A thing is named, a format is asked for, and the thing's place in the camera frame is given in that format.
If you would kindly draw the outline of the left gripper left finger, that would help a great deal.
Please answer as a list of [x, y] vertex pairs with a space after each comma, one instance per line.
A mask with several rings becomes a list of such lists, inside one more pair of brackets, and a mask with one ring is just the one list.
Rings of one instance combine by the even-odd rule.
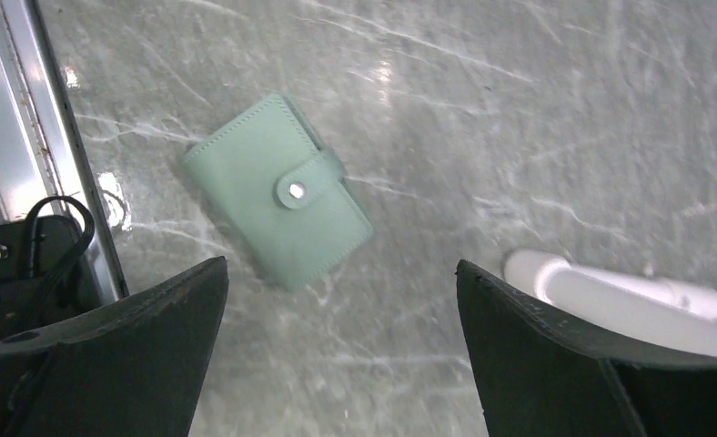
[[214, 257], [0, 340], [0, 436], [187, 435], [227, 287], [227, 262]]

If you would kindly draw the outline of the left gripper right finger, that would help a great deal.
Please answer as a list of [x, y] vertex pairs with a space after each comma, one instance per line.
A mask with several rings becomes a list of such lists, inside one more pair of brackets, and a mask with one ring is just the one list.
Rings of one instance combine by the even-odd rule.
[[717, 436], [717, 358], [598, 327], [467, 260], [459, 316], [492, 436]]

